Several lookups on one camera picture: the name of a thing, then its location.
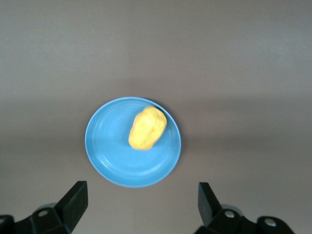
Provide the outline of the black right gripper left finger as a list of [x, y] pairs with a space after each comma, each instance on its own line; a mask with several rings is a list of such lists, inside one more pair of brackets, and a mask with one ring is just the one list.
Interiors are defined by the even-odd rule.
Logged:
[[44, 207], [14, 224], [16, 234], [70, 234], [88, 207], [86, 181], [78, 181], [53, 207]]

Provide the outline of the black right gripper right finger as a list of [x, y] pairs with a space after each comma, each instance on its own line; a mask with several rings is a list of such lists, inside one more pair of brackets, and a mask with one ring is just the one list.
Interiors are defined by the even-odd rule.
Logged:
[[198, 184], [197, 206], [203, 225], [198, 234], [255, 234], [256, 224], [233, 208], [223, 208], [207, 182]]

